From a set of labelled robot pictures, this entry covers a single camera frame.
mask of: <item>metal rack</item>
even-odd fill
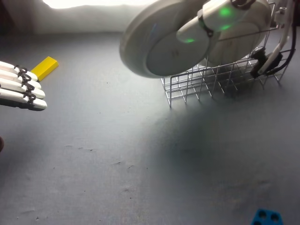
[[[263,44],[256,47],[257,49],[259,47],[266,46],[269,35],[273,30],[277,30],[277,28],[270,28],[268,30],[251,33],[248,35],[266,32],[266,37],[263,41]],[[219,41],[238,39],[244,36],[247,35],[227,38]],[[281,52],[283,54],[281,64],[286,61],[289,52],[290,49]],[[188,96],[196,96],[198,100],[200,100],[200,96],[203,92],[209,92],[210,96],[213,98],[217,90],[221,90],[225,95],[229,90],[238,92],[241,86],[244,89],[245,84],[249,89],[252,89],[254,83],[260,83],[261,87],[264,89],[266,82],[271,78],[275,79],[277,83],[280,84],[288,65],[281,73],[276,73],[270,76],[262,75],[254,79],[251,76],[250,71],[256,63],[256,60],[250,58],[251,53],[252,51],[243,59],[234,63],[224,65],[221,64],[217,67],[209,67],[208,64],[206,64],[206,66],[196,65],[182,74],[162,78],[161,82],[163,84],[170,107],[172,106],[172,101],[178,98],[183,98],[185,103],[187,102]]]

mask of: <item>green light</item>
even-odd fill
[[[220,16],[229,16],[231,15],[231,9],[228,7],[224,7],[220,9]]]
[[[194,42],[194,41],[195,41],[194,39],[190,38],[190,39],[187,39],[187,40],[186,40],[186,43],[192,43],[192,42]]]
[[[230,25],[224,25],[223,27],[221,27],[221,30],[226,30],[228,28],[230,28]]]

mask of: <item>blue block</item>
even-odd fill
[[[251,225],[283,225],[283,222],[278,212],[259,209]]]

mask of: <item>yellow block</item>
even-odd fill
[[[31,71],[39,81],[42,81],[48,74],[50,74],[56,67],[58,67],[58,62],[51,57],[47,57],[40,64],[33,68]]]

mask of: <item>black cable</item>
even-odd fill
[[[241,9],[241,10],[248,10],[256,0],[250,0],[249,2],[243,3],[241,5],[240,5],[240,3],[244,2],[244,0],[230,0],[230,1],[234,7]]]
[[[266,73],[266,75],[272,75],[272,74],[277,73],[278,71],[282,70],[284,67],[286,67],[290,63],[290,61],[295,53],[295,47],[296,47],[296,41],[297,41],[297,24],[296,24],[296,22],[297,22],[297,17],[298,17],[298,15],[297,15],[298,5],[299,5],[299,0],[295,0],[294,15],[293,15],[293,20],[292,20],[292,48],[291,48],[290,54],[287,57],[284,64],[282,64],[280,67],[277,67],[275,69],[268,71]]]

